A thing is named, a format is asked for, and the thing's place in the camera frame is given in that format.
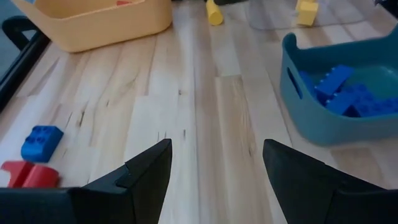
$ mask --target yellow block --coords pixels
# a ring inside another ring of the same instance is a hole
[[[301,2],[315,2],[316,0],[297,0],[296,11],[300,9]]]
[[[223,23],[224,17],[219,7],[214,3],[214,0],[207,0],[206,2],[207,19],[213,26]]]
[[[312,26],[317,16],[319,5],[316,2],[302,2],[298,10],[297,24]]]

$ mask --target red lego brick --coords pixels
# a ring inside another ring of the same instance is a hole
[[[130,4],[131,2],[129,2],[129,1],[116,1],[116,5],[117,6],[121,6],[121,5],[124,5],[124,4]]]
[[[10,182],[8,187],[16,188],[22,187],[26,177],[29,175],[30,170],[34,164],[27,161],[6,161],[1,165],[1,169],[11,173]]]
[[[51,188],[58,184],[58,172],[52,168],[35,165],[22,187]]]
[[[34,165],[27,161],[6,161],[1,169],[11,173],[8,183],[10,188],[18,187],[56,187],[58,184],[58,172],[42,165]]]

